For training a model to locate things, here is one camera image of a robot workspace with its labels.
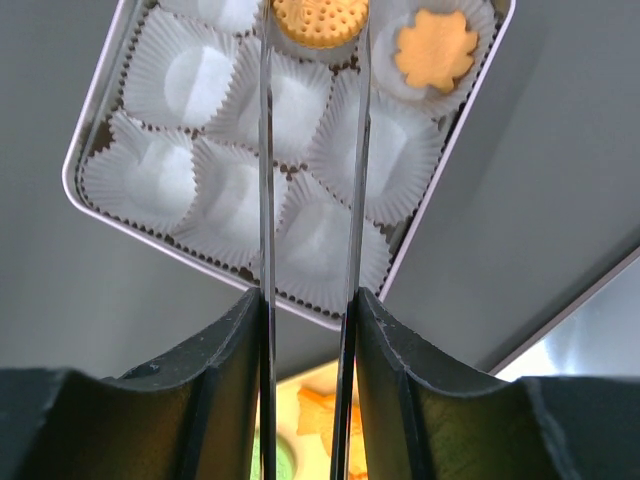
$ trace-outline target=empty cupcake liner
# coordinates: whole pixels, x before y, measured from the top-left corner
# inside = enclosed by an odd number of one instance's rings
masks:
[[[270,20],[272,33],[271,43],[277,52],[284,55],[303,60],[312,60],[330,66],[342,66],[345,63],[349,63],[351,58],[356,54],[358,37],[335,48],[308,48],[287,37],[273,17],[271,17]],[[261,21],[262,18],[261,15],[259,15],[256,23],[258,35],[262,31]]]
[[[343,313],[350,223],[347,208],[310,175],[297,175],[287,194],[275,240],[278,291],[324,311]],[[360,285],[377,291],[389,260],[383,235],[365,221]]]
[[[189,15],[231,34],[249,33],[260,5],[260,0],[160,0],[165,10]]]
[[[238,41],[155,8],[139,37],[124,86],[124,108],[154,126],[201,128],[222,105]]]
[[[196,200],[174,233],[182,246],[231,267],[246,267],[260,249],[259,162],[235,145],[200,137],[193,146]],[[288,183],[274,171],[278,218]]]
[[[358,75],[342,72],[310,148],[310,172],[351,206],[360,91]],[[411,216],[438,164],[444,134],[429,115],[371,92],[371,135],[365,215],[384,225]]]
[[[272,56],[273,155],[299,166],[308,151],[331,92],[331,72],[314,63]],[[243,42],[231,89],[222,107],[205,126],[207,134],[257,149],[260,118],[260,42]]]
[[[467,19],[467,29],[478,32],[478,45],[472,53],[473,66],[448,94],[430,86],[421,89],[408,86],[404,74],[395,64],[398,32],[404,27],[415,26],[415,15],[423,8],[432,13],[459,10]],[[465,101],[493,42],[496,22],[491,2],[487,0],[400,0],[372,2],[370,29],[373,85],[437,118],[456,110]]]
[[[196,194],[191,139],[178,131],[150,132],[122,111],[110,129],[113,143],[84,168],[87,198],[121,220],[170,233]]]

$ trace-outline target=green round object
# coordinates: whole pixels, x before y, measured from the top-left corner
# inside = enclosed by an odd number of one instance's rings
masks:
[[[276,478],[278,480],[293,480],[296,465],[293,452],[289,445],[280,437],[276,438]],[[253,437],[253,455],[251,458],[251,480],[260,479],[260,433]]]

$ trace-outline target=metal tray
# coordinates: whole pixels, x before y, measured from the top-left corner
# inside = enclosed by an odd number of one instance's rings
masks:
[[[511,23],[516,0],[492,0],[492,2],[499,16],[495,40],[480,70],[473,90],[466,103],[460,108],[456,117],[453,119],[453,124],[448,133],[446,147],[415,216],[407,222],[404,228],[396,229],[396,231],[390,235],[390,248],[393,258],[391,268],[379,293],[379,298],[382,301],[384,301],[387,296],[394,278],[402,265],[402,260],[409,244],[438,185],[440,176],[447,165],[447,160],[464,126],[468,113],[473,107],[478,90],[484,81],[488,69],[491,67],[496,51],[500,47],[504,34]],[[244,291],[252,286],[248,280],[243,280],[221,266],[208,263],[202,256],[192,256],[188,251],[179,250],[174,247],[171,242],[168,242],[163,235],[151,234],[143,229],[137,228],[135,225],[120,222],[95,211],[85,202],[80,191],[79,182],[77,181],[80,165],[94,150],[106,144],[105,137],[107,137],[107,132],[105,131],[105,124],[102,120],[106,112],[117,105],[120,96],[119,90],[121,88],[119,83],[120,72],[122,65],[130,58],[128,56],[130,54],[130,39],[140,28],[144,11],[156,3],[155,0],[119,0],[67,151],[62,170],[63,186],[71,203],[82,212],[137,238],[147,245],[170,255],[206,275],[210,275]],[[282,297],[277,298],[277,305],[332,330],[340,329],[340,319],[336,315],[329,316]]]

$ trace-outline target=metal rod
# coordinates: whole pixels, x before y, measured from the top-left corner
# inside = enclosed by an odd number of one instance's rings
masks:
[[[333,423],[330,480],[346,480],[349,472],[349,444],[351,430],[351,401],[356,354],[356,327],[358,318],[358,287],[360,286],[360,260],[362,256],[362,230],[364,227],[364,200],[369,163],[369,135],[371,116],[371,39],[369,20],[362,30],[364,48],[360,52],[360,111],[356,143],[354,196],[349,233],[349,272],[347,275],[347,309],[342,322],[336,409]]]
[[[271,1],[262,12],[260,50],[260,469],[263,480],[276,480],[275,253],[273,206],[273,98],[271,92]]]

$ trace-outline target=black plastic part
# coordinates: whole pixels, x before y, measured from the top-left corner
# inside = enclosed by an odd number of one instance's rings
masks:
[[[252,289],[118,380],[0,370],[0,479],[248,479],[258,320]]]
[[[638,379],[505,383],[359,292],[357,369],[371,480],[640,478]]]

